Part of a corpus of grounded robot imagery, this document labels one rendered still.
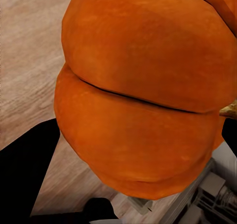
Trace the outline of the pillar candle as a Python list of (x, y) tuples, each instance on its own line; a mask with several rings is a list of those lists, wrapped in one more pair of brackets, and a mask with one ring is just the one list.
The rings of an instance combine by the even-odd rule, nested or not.
[(153, 200), (150, 199), (144, 199), (144, 198), (138, 198), (138, 197), (127, 197), (128, 203), (141, 215), (147, 214), (149, 211), (151, 211), (151, 207), (153, 204)]

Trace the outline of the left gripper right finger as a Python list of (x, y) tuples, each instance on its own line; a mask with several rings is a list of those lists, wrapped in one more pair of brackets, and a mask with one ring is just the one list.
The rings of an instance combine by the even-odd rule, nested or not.
[(237, 157), (237, 120), (231, 118), (225, 120), (222, 136)]

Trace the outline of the pumpkin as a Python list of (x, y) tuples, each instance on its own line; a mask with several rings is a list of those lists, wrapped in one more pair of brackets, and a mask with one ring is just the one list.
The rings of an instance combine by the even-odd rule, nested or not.
[(106, 185), (159, 200), (194, 182), (237, 120), (237, 0), (71, 0), (54, 112)]

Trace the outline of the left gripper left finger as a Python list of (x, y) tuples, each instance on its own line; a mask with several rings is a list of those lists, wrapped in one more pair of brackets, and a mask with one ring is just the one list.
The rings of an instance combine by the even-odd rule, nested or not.
[(55, 118), (0, 150), (0, 224), (28, 224), (59, 138)]

